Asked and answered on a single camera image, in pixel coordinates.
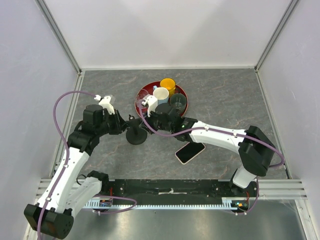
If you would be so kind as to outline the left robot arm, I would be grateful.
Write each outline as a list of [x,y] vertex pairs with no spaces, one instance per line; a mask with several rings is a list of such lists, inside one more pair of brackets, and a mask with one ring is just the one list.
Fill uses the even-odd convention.
[[90,172],[77,190],[72,187],[84,164],[104,135],[119,135],[128,124],[112,105],[92,104],[83,111],[83,119],[65,140],[66,148],[48,187],[35,204],[27,204],[24,216],[30,227],[42,234],[63,240],[70,233],[75,217],[94,196],[110,191],[109,176]]

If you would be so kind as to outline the black phone stand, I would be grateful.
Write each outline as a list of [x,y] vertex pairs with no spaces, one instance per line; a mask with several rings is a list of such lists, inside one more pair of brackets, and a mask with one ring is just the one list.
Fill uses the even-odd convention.
[[127,131],[126,131],[126,140],[131,145],[141,145],[143,144],[147,137],[148,133],[145,129],[141,127],[141,119],[135,118],[133,115],[129,115],[127,123]]

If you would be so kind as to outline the phone with pink case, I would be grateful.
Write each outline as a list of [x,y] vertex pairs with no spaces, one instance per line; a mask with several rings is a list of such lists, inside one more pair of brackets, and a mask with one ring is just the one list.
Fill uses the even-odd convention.
[[183,165],[190,162],[206,149],[203,143],[189,142],[175,152],[175,157]]

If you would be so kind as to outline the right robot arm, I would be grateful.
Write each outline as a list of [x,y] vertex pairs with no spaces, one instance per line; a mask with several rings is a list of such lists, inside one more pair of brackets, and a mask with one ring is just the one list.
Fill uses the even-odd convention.
[[145,125],[152,133],[166,131],[168,137],[181,142],[209,144],[237,153],[242,166],[235,171],[229,184],[229,191],[235,197],[242,196],[256,177],[266,176],[274,156],[275,145],[257,126],[229,129],[209,125],[180,116],[168,103],[148,107]]

